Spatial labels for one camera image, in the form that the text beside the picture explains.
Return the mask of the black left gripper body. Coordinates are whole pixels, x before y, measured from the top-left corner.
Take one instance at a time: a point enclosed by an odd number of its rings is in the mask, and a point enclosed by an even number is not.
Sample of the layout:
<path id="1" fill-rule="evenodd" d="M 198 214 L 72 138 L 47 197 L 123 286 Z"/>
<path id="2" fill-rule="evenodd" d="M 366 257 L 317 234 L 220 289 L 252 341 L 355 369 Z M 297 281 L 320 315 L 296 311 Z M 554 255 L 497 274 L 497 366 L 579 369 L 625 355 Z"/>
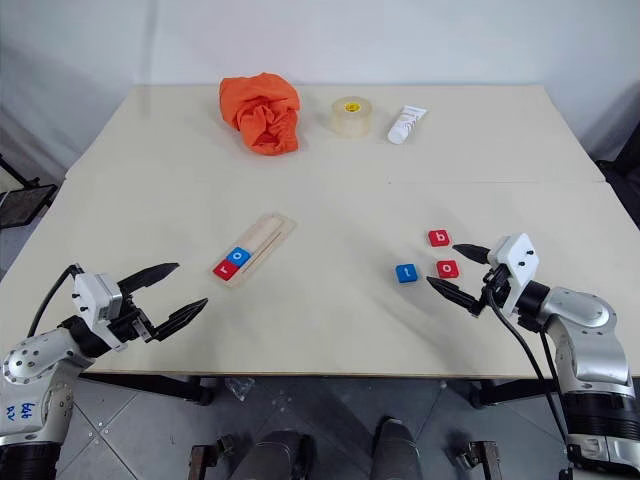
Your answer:
<path id="1" fill-rule="evenodd" d="M 156 327 L 151 323 L 145 312 L 133 300 L 136 290 L 151 286 L 151 283 L 125 285 L 110 293 L 107 329 L 121 343 L 126 344 L 137 338 L 145 342 L 156 339 Z"/>

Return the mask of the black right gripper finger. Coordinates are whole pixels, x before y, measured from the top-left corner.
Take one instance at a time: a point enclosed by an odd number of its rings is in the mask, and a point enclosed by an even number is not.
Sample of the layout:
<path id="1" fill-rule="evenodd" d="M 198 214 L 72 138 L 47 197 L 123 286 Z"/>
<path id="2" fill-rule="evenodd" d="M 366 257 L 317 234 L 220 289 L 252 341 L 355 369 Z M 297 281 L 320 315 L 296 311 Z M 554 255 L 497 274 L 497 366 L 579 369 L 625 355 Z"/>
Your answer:
<path id="1" fill-rule="evenodd" d="M 457 285 L 436 277 L 426 276 L 427 282 L 446 300 L 462 307 L 473 316 L 482 312 L 482 302 L 463 292 Z"/>
<path id="2" fill-rule="evenodd" d="M 454 244 L 452 248 L 465 258 L 478 264 L 489 263 L 490 249 L 469 243 Z"/>

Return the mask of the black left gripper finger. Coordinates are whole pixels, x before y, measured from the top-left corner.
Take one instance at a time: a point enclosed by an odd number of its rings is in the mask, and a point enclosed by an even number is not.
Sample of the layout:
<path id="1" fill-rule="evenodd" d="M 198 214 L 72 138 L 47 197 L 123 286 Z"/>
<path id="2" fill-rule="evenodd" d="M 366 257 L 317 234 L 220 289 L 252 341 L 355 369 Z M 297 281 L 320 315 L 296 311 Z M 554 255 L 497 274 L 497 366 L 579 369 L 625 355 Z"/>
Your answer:
<path id="1" fill-rule="evenodd" d="M 132 295 L 141 288 L 150 287 L 169 276 L 179 267 L 176 262 L 162 263 L 140 270 L 118 282 L 124 296 Z"/>
<path id="2" fill-rule="evenodd" d="M 208 299 L 203 298 L 175 311 L 165 322 L 154 328 L 151 338 L 156 341 L 163 341 L 174 335 L 189 325 L 205 308 L 207 303 Z"/>

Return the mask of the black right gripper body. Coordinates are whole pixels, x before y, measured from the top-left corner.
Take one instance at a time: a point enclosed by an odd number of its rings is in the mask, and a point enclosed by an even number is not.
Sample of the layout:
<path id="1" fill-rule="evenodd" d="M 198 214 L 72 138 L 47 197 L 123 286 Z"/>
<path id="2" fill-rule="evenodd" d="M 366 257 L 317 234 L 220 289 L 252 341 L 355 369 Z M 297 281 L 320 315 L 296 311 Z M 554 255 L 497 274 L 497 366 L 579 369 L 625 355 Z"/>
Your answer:
<path id="1" fill-rule="evenodd" d="M 478 317 L 485 307 L 490 307 L 497 312 L 505 303 L 509 293 L 510 272 L 505 264 L 491 268 L 483 277 L 484 286 L 481 290 L 480 299 L 476 300 L 471 307 L 471 314 Z"/>

